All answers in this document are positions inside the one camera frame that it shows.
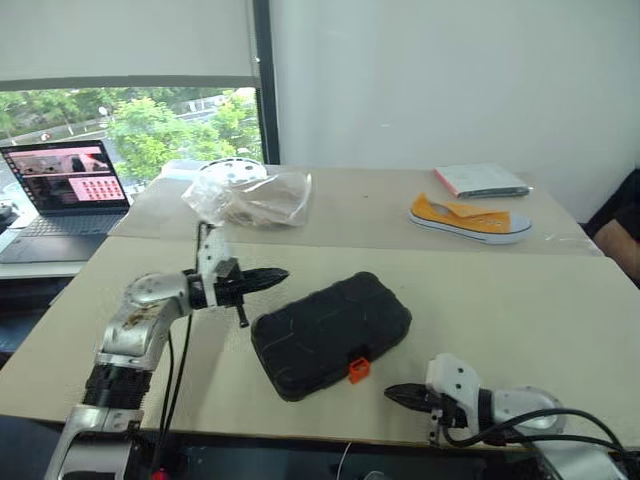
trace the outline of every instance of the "yellow sneaker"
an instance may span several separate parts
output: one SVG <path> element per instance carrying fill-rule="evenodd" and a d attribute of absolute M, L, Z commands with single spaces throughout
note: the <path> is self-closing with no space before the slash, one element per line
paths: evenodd
<path fill-rule="evenodd" d="M 515 243 L 531 233 L 531 220 L 517 213 L 451 202 L 433 203 L 424 193 L 414 200 L 409 219 L 421 227 L 492 245 Z"/>

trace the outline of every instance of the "cable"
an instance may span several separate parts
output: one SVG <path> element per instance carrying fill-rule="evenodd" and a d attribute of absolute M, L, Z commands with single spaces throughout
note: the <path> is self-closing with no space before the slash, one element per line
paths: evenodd
<path fill-rule="evenodd" d="M 173 337 L 171 336 L 171 329 L 168 334 L 169 340 L 169 377 L 167 378 L 167 388 L 164 391 L 164 400 L 162 401 L 162 415 L 160 415 L 160 430 L 164 430 L 165 421 L 167 418 L 167 406 L 169 405 L 169 395 L 171 392 L 171 385 L 173 384 Z"/>
<path fill-rule="evenodd" d="M 574 415 L 577 417 L 586 418 L 587 420 L 590 420 L 598 427 L 600 427 L 611 439 L 611 442 L 614 445 L 617 445 L 618 448 L 623 448 L 620 440 L 618 440 L 618 437 L 616 437 L 613 431 L 609 427 L 607 427 L 607 425 L 605 425 L 602 420 L 594 415 L 591 415 L 590 413 L 584 412 L 582 410 L 576 410 L 574 408 L 546 408 L 543 410 L 534 410 L 532 412 L 524 413 L 522 415 L 518 415 L 517 417 L 510 418 L 509 420 L 506 420 L 502 423 L 497 423 L 472 437 L 465 438 L 464 440 L 454 440 L 455 443 L 452 443 L 452 445 L 454 447 L 470 447 L 471 445 L 475 445 L 478 442 L 482 442 L 489 435 L 492 435 L 494 433 L 500 433 L 528 420 L 533 420 L 534 418 L 549 417 L 551 415 Z"/>
<path fill-rule="evenodd" d="M 164 390 L 164 400 L 162 401 L 162 414 L 160 415 L 160 425 L 158 426 L 158 441 L 153 449 L 153 459 L 151 460 L 151 471 L 155 472 L 158 467 L 158 461 L 160 460 L 160 443 L 164 436 L 165 421 L 167 417 L 167 406 L 169 404 L 169 397 L 171 395 L 171 385 L 173 384 L 173 367 L 174 367 L 174 354 L 173 354 L 173 337 L 171 336 L 171 329 L 168 334 L 169 341 L 169 376 L 167 378 L 167 386 Z"/>
<path fill-rule="evenodd" d="M 191 337 L 191 324 L 193 323 L 193 314 L 189 315 L 187 319 L 187 333 L 184 337 L 184 347 L 182 347 L 182 357 L 180 358 L 180 365 L 178 366 L 178 376 L 176 377 L 176 386 L 173 389 L 173 397 L 171 398 L 171 406 L 169 407 L 169 413 L 167 415 L 167 422 L 164 426 L 164 434 L 162 435 L 162 443 L 166 438 L 167 433 L 171 429 L 171 421 L 173 420 L 173 412 L 176 409 L 178 403 L 178 394 L 180 393 L 180 384 L 182 383 L 182 374 L 184 373 L 184 365 L 187 360 L 187 351 L 189 350 L 189 339 Z"/>
<path fill-rule="evenodd" d="M 451 433 L 449 429 L 445 428 L 442 430 L 444 438 L 451 445 L 456 446 L 456 440 L 451 438 Z M 572 441 L 572 442 L 582 442 L 582 443 L 591 443 L 593 445 L 601 445 L 603 447 L 607 447 L 610 450 L 618 452 L 621 455 L 626 455 L 627 451 L 624 448 L 621 448 L 611 442 L 607 442 L 606 440 L 602 440 L 600 438 L 595 437 L 585 437 L 582 435 L 564 435 L 564 434 L 550 434 L 550 435 L 519 435 L 514 439 L 505 439 L 504 443 L 525 443 L 525 442 L 544 442 L 544 441 Z"/>
<path fill-rule="evenodd" d="M 530 436 L 526 436 L 526 435 L 522 435 L 519 434 L 517 439 L 513 439 L 513 440 L 505 440 L 505 443 L 522 443 L 522 442 L 535 442 L 535 441 L 549 441 L 549 440 L 560 440 L 560 441 L 576 441 L 576 442 L 583 442 L 583 443 L 591 443 L 591 444 L 595 444 L 595 445 L 601 445 L 604 447 L 609 448 L 610 450 L 613 450 L 615 452 L 618 452 L 620 454 L 620 456 L 622 457 L 623 461 L 625 462 L 625 464 L 627 465 L 627 469 L 629 470 L 629 474 L 632 475 L 632 477 L 636 480 L 640 480 L 640 474 L 638 473 L 638 467 L 636 465 L 635 460 L 632 458 L 631 454 L 622 446 L 622 444 L 620 443 L 620 440 L 618 440 L 618 437 L 616 437 L 616 435 L 613 433 L 613 431 L 599 418 L 597 418 L 596 416 L 588 413 L 588 412 L 584 412 L 582 410 L 576 410 L 576 409 L 572 409 L 572 408 L 548 408 L 548 409 L 543 409 L 543 410 L 534 410 L 532 412 L 528 412 L 522 415 L 518 415 L 516 417 L 513 417 L 505 422 L 502 423 L 498 423 L 496 425 L 493 425 L 489 428 L 487 428 L 486 430 L 483 430 L 482 432 L 466 438 L 464 440 L 454 440 L 451 437 L 451 434 L 449 433 L 449 429 L 445 428 L 443 429 L 443 434 L 445 439 L 447 440 L 447 442 L 449 442 L 450 445 L 453 445 L 454 447 L 470 447 L 478 442 L 481 442 L 483 440 L 486 440 L 487 437 L 489 437 L 492 434 L 495 433 L 501 433 L 504 430 L 510 429 L 516 425 L 519 425 L 521 423 L 524 423 L 528 420 L 532 420 L 534 418 L 540 418 L 540 417 L 547 417 L 547 416 L 551 416 L 551 415 L 574 415 L 577 417 L 582 417 L 585 418 L 591 422 L 593 422 L 595 425 L 597 425 L 598 427 L 600 427 L 602 429 L 602 431 L 604 431 L 607 436 L 611 439 L 611 442 L 607 442 L 605 440 L 601 440 L 599 438 L 593 438 L 593 437 L 585 437 L 585 436 L 580 436 L 580 435 L 564 435 L 564 434 L 558 434 L 558 435 L 530 435 Z"/>
<path fill-rule="evenodd" d="M 205 222 L 198 222 L 197 228 L 197 240 L 196 240 L 196 250 L 194 254 L 194 263 L 195 270 L 198 272 L 200 267 L 200 262 L 198 261 L 198 251 L 200 249 L 200 243 L 202 242 L 202 227 L 206 226 Z M 176 409 L 176 404 L 178 403 L 178 393 L 180 392 L 180 385 L 182 384 L 182 375 L 184 373 L 184 366 L 187 360 L 187 352 L 189 350 L 189 340 L 191 338 L 191 326 L 193 324 L 193 313 L 189 314 L 187 318 L 187 331 L 184 337 L 184 346 L 182 347 L 182 356 L 180 357 L 180 365 L 178 366 L 178 375 L 176 377 L 176 384 L 173 387 L 173 396 L 171 397 L 171 405 L 169 406 L 169 412 L 166 412 L 167 400 L 169 398 L 169 391 L 171 388 L 171 380 L 173 376 L 173 339 L 171 338 L 171 331 L 169 331 L 169 349 L 171 352 L 171 364 L 169 368 L 170 376 L 169 382 L 167 383 L 167 387 L 165 390 L 165 398 L 162 405 L 162 415 L 160 418 L 160 432 L 158 435 L 158 443 L 156 443 L 156 448 L 153 454 L 153 461 L 151 463 L 151 471 L 155 472 L 158 468 L 158 463 L 160 462 L 160 455 L 162 453 L 162 449 L 164 447 L 164 442 L 171 429 L 171 422 L 173 420 L 173 413 Z"/>
<path fill-rule="evenodd" d="M 340 472 L 342 472 L 342 464 L 344 463 L 344 459 L 347 456 L 347 452 L 349 451 L 350 446 L 351 446 L 351 442 L 347 443 L 347 448 L 344 449 L 344 453 L 342 454 L 342 458 L 340 459 L 340 463 L 338 464 L 338 473 L 336 474 L 336 480 L 340 480 Z"/>

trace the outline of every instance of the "black plastic case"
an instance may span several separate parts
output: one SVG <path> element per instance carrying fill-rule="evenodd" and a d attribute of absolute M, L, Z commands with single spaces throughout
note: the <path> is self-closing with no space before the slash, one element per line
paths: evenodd
<path fill-rule="evenodd" d="M 410 323 L 393 292 L 360 272 L 258 318 L 251 340 L 278 394 L 297 401 L 345 377 L 354 360 L 380 357 Z"/>

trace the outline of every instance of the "robotic arm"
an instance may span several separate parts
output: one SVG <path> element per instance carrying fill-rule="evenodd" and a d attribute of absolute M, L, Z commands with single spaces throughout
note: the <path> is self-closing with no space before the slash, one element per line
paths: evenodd
<path fill-rule="evenodd" d="M 628 478 L 602 446 L 569 441 L 570 437 L 561 438 L 563 434 L 566 435 L 566 415 L 537 416 L 508 429 L 497 428 L 523 414 L 562 408 L 558 399 L 550 393 L 530 386 L 491 391 L 480 385 L 480 377 L 471 366 L 451 354 L 443 353 L 429 362 L 425 384 L 394 385 L 385 390 L 385 395 L 409 409 L 431 413 L 437 429 L 431 434 L 432 439 L 437 439 L 442 431 L 450 444 L 470 446 L 480 440 L 456 441 L 449 434 L 449 429 L 467 428 L 472 437 L 493 430 L 495 433 L 482 441 L 493 445 L 519 442 L 533 446 L 540 453 L 550 478 Z M 527 437 L 545 435 L 559 438 L 553 441 L 527 440 Z"/>
<path fill-rule="evenodd" d="M 195 310 L 222 306 L 236 307 L 240 326 L 247 326 L 243 295 L 288 276 L 278 268 L 241 271 L 217 229 L 200 246 L 198 264 L 202 273 L 153 273 L 127 287 L 96 353 L 82 404 L 67 418 L 46 479 L 132 476 L 141 455 L 135 441 L 144 415 L 140 406 L 171 324 Z"/>

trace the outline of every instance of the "table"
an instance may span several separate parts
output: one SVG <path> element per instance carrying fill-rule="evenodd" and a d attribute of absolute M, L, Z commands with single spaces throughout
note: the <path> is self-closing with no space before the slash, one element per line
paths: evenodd
<path fill-rule="evenodd" d="M 610 259 L 300 245 L 231 244 L 243 268 L 279 266 L 282 284 L 246 298 L 250 319 L 360 270 L 375 273 L 413 314 L 408 336 L 356 385 L 281 400 L 233 310 L 197 314 L 177 430 L 264 437 L 424 443 L 428 415 L 382 395 L 423 381 L 428 360 L 451 352 L 488 388 L 536 385 L 640 446 L 640 295 Z M 0 413 L 62 421 L 83 395 L 95 345 L 125 286 L 150 271 L 192 265 L 193 242 L 110 237 L 0 372 Z M 174 326 L 177 355 L 184 320 Z M 157 428 L 166 355 L 144 402 Z M 598 434 L 589 425 L 576 430 Z"/>
<path fill-rule="evenodd" d="M 9 228 L 0 235 L 0 251 L 20 234 Z M 75 276 L 86 262 L 0 263 L 0 280 Z"/>
<path fill-rule="evenodd" d="M 271 173 L 283 167 L 269 166 Z M 238 243 L 311 245 L 460 252 L 602 255 L 580 226 L 548 193 L 534 185 L 526 197 L 464 200 L 529 216 L 531 235 L 512 245 L 485 245 L 409 222 L 413 199 L 426 191 L 434 201 L 455 201 L 430 171 L 312 169 L 313 196 L 307 225 L 251 229 L 229 224 L 228 240 Z M 142 193 L 111 232 L 136 238 L 194 239 L 196 213 L 180 198 L 190 181 L 159 178 Z"/>

